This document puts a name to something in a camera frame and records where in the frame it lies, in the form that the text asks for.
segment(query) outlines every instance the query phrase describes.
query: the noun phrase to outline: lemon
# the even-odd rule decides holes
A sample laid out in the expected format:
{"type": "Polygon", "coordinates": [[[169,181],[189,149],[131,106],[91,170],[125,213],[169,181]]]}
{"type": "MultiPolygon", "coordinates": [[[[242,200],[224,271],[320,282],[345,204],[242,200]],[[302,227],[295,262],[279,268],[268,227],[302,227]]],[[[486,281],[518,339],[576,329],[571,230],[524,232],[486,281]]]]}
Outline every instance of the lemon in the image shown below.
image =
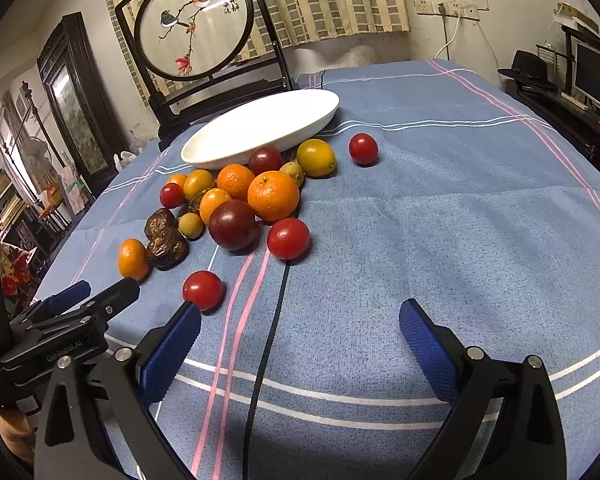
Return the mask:
{"type": "Polygon", "coordinates": [[[215,186],[216,181],[211,173],[207,170],[195,170],[187,176],[182,190],[187,201],[191,202],[200,191],[215,186]]]}
{"type": "Polygon", "coordinates": [[[304,182],[304,171],[302,170],[302,166],[300,166],[300,164],[297,162],[288,162],[282,166],[282,168],[280,168],[280,171],[288,174],[288,176],[294,180],[296,186],[302,186],[302,183],[304,182]]]}
{"type": "Polygon", "coordinates": [[[178,230],[189,240],[198,238],[204,227],[202,218],[195,213],[185,213],[178,219],[178,230]]]}
{"type": "Polygon", "coordinates": [[[298,146],[298,164],[309,176],[325,176],[336,168],[336,155],[331,146],[320,139],[309,139],[298,146]]]}

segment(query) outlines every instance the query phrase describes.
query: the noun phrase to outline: floral fabric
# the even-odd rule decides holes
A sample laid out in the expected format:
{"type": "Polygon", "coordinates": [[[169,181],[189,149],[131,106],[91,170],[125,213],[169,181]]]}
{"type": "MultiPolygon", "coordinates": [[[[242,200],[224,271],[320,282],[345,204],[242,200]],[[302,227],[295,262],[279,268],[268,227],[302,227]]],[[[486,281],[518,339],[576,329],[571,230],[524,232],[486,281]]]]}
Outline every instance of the floral fabric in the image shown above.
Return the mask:
{"type": "Polygon", "coordinates": [[[29,253],[11,244],[0,244],[0,282],[4,296],[16,296],[18,285],[31,279],[27,256],[29,253]]]}

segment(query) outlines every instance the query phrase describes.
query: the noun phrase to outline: black hat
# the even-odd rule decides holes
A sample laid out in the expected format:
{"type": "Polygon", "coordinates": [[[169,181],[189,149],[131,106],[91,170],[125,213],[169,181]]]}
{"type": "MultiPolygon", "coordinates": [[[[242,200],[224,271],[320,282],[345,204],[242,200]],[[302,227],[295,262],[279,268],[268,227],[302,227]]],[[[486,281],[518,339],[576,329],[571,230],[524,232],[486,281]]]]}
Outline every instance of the black hat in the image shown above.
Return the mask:
{"type": "Polygon", "coordinates": [[[498,72],[529,86],[541,86],[551,90],[558,89],[547,78],[546,63],[536,54],[524,50],[516,52],[511,68],[501,68],[498,72]]]}

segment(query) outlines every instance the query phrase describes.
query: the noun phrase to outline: cherry tomato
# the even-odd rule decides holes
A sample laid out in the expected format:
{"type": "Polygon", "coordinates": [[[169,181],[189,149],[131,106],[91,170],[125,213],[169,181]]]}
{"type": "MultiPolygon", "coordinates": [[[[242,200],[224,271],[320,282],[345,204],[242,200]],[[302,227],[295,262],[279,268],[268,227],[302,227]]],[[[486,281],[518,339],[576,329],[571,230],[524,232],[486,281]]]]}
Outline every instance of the cherry tomato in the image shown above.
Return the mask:
{"type": "Polygon", "coordinates": [[[368,166],[378,160],[378,144],[367,134],[355,134],[349,141],[349,155],[360,166],[368,166]]]}
{"type": "Polygon", "coordinates": [[[214,273],[198,270],[182,285],[182,297],[204,312],[221,303],[224,298],[224,283],[214,273]]]}
{"type": "Polygon", "coordinates": [[[273,224],[267,235],[267,247],[281,260],[293,260],[309,247],[311,233],[297,218],[285,218],[273,224]]]}
{"type": "Polygon", "coordinates": [[[170,182],[160,190],[160,203],[167,209],[175,209],[185,203],[184,192],[178,184],[170,182]]]}

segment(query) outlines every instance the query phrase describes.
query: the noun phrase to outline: blue tablecloth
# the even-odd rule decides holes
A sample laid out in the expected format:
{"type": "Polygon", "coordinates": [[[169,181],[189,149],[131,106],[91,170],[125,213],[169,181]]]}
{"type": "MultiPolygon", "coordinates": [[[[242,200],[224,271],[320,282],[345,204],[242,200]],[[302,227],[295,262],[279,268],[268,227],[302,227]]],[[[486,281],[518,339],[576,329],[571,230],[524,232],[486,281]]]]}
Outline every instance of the blue tablecloth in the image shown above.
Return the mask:
{"type": "MultiPolygon", "coordinates": [[[[190,273],[209,268],[226,283],[224,305],[203,318],[159,407],[172,446],[199,479],[242,478],[248,405],[280,299],[250,478],[404,478],[448,412],[398,330],[400,304],[414,297],[465,345],[504,360],[542,357],[569,478],[579,478],[600,452],[600,174],[528,108],[453,63],[346,68],[298,83],[340,97],[320,134],[338,168],[302,188],[299,217],[313,245],[291,266],[284,294],[285,265],[264,235],[254,253],[235,256],[205,234],[184,263],[155,270],[110,324],[112,348],[136,344],[177,309],[190,273]],[[349,159],[358,132],[378,142],[371,168],[349,159]]],[[[163,153],[149,145],[116,177],[39,297],[78,279],[97,292],[119,278],[120,242],[144,240],[168,175],[190,171],[180,149],[198,128],[163,153]]],[[[483,424],[476,452],[492,427],[483,424]]],[[[128,449],[119,454],[135,473],[128,449]]]]}

